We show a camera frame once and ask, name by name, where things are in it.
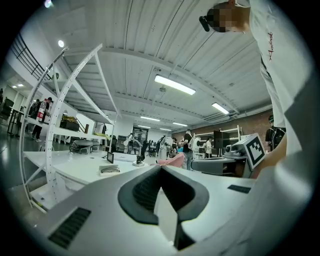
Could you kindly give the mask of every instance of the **black railing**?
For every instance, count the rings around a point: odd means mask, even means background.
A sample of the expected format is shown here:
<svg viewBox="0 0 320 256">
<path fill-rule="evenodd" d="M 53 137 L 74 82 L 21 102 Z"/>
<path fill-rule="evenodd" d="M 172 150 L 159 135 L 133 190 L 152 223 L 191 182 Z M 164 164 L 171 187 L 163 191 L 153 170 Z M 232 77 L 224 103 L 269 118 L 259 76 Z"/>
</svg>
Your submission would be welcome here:
<svg viewBox="0 0 320 256">
<path fill-rule="evenodd" d="M 18 34 L 14 39 L 11 50 L 16 58 L 24 65 L 24 67 L 33 75 L 37 80 L 40 79 L 45 69 L 39 64 L 36 58 L 33 56 L 21 34 Z M 47 74 L 44 81 L 51 80 L 51 77 Z"/>
</svg>

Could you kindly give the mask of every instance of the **standing person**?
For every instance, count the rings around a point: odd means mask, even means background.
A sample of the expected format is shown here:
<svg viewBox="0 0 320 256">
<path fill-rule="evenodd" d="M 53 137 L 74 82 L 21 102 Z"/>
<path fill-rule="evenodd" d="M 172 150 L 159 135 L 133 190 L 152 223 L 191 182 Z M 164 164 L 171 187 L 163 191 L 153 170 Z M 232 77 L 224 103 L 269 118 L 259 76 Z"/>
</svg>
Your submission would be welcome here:
<svg viewBox="0 0 320 256">
<path fill-rule="evenodd" d="M 4 101 L 4 89 L 0 89 L 0 104 Z"/>
<path fill-rule="evenodd" d="M 212 137 L 210 136 L 209 138 L 206 139 L 206 142 L 205 142 L 205 158 L 211 158 L 211 154 L 212 154 Z"/>
<path fill-rule="evenodd" d="M 271 127 L 268 130 L 266 130 L 266 132 L 265 132 L 265 142 L 268 142 L 270 152 L 271 152 L 273 150 L 272 138 L 275 133 L 274 116 L 273 115 L 269 116 L 269 123 L 270 123 Z"/>
<path fill-rule="evenodd" d="M 269 142 L 270 152 L 276 149 L 286 134 L 286 128 L 274 126 L 274 116 L 269 116 L 271 127 L 265 133 L 265 141 Z"/>
<path fill-rule="evenodd" d="M 42 122 L 45 121 L 46 116 L 50 117 L 49 107 L 50 107 L 50 103 L 51 103 L 51 102 L 52 102 L 52 98 L 49 97 L 49 98 L 46 100 L 45 110 L 44 110 L 43 117 L 42 117 Z M 33 138 L 35 137 L 35 141 L 36 141 L 36 142 L 41 142 L 41 139 L 39 139 L 41 130 L 42 130 L 42 127 L 39 126 L 39 125 L 36 125 L 36 126 L 34 127 L 34 129 L 33 129 L 32 137 L 33 137 Z"/>
<path fill-rule="evenodd" d="M 302 88 L 311 83 L 315 66 L 302 37 L 280 8 L 265 0 L 250 1 L 250 5 L 243 7 L 235 0 L 218 3 L 199 21 L 207 32 L 209 26 L 220 33 L 251 31 L 272 77 L 272 83 L 266 81 L 266 86 L 272 102 L 274 125 L 285 127 L 286 134 L 276 150 L 266 155 L 255 168 L 252 177 L 256 178 L 262 169 L 275 166 L 286 155 L 302 150 L 292 120 L 289 121 L 284 113 L 296 101 Z"/>
<path fill-rule="evenodd" d="M 182 146 L 183 146 L 183 154 L 184 154 L 184 160 L 183 160 L 183 165 L 182 168 L 192 171 L 191 169 L 191 160 L 192 160 L 192 156 L 193 156 L 193 151 L 191 149 L 189 149 L 189 145 L 188 143 L 191 141 L 192 136 L 191 136 L 191 130 L 188 129 L 186 130 L 186 133 L 183 137 L 183 142 L 182 142 Z"/>
<path fill-rule="evenodd" d="M 37 98 L 35 103 L 32 104 L 28 115 L 32 118 L 32 119 L 37 119 L 37 115 L 38 115 L 38 111 L 40 108 L 41 102 L 40 100 Z"/>
</svg>

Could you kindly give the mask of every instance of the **black device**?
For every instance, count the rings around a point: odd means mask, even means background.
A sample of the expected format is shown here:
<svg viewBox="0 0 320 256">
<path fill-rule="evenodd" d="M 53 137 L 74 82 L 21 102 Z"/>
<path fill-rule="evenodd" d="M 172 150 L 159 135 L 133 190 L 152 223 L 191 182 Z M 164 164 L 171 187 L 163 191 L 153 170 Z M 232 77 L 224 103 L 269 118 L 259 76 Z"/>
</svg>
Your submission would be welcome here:
<svg viewBox="0 0 320 256">
<path fill-rule="evenodd" d="M 68 120 L 63 120 L 60 123 L 60 128 L 64 128 L 64 129 L 68 129 L 68 130 L 72 130 L 72 131 L 79 131 L 79 124 L 76 122 L 70 122 Z"/>
<path fill-rule="evenodd" d="M 228 187 L 228 189 L 230 190 L 234 190 L 234 191 L 238 191 L 238 192 L 241 192 L 241 193 L 245 193 L 245 194 L 248 194 L 251 190 L 251 187 L 246 187 L 246 186 L 238 186 L 238 185 L 230 185 Z"/>
<path fill-rule="evenodd" d="M 213 131 L 213 147 L 216 150 L 216 156 L 219 157 L 221 150 L 224 147 L 223 133 L 221 131 Z"/>
<path fill-rule="evenodd" d="M 225 149 L 228 145 L 230 145 L 230 133 L 221 132 L 222 133 L 222 147 Z"/>
<path fill-rule="evenodd" d="M 114 163 L 114 158 L 115 158 L 115 155 L 108 151 L 107 156 L 106 156 L 106 159 L 108 160 L 108 162 L 113 164 Z"/>
</svg>

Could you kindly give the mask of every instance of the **white table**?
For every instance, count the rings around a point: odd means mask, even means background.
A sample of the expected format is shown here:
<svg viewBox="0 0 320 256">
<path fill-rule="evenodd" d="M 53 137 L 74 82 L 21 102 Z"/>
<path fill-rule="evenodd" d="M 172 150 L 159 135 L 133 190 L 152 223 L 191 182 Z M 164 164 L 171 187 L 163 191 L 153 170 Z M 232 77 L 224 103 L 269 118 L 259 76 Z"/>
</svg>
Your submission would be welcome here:
<svg viewBox="0 0 320 256">
<path fill-rule="evenodd" d="M 46 171 L 46 152 L 25 151 L 23 154 L 36 166 L 42 167 L 42 170 Z M 55 171 L 56 187 L 50 188 L 46 184 L 33 190 L 30 193 L 35 201 L 32 202 L 33 205 L 38 208 L 40 206 L 45 210 L 49 210 L 56 204 L 51 196 L 52 189 L 54 189 L 57 199 L 60 202 L 72 195 L 75 191 L 83 188 L 85 185 L 108 178 L 108 176 L 100 176 L 98 172 L 99 166 L 111 165 L 105 158 L 102 158 L 106 155 L 107 152 L 105 151 L 93 152 L 92 154 L 72 153 L 69 150 L 53 151 L 52 168 Z M 120 174 L 141 168 L 133 166 L 133 161 L 129 160 L 130 155 L 128 155 L 127 158 L 124 158 L 123 161 L 115 160 L 113 162 L 113 164 L 118 165 Z"/>
</svg>

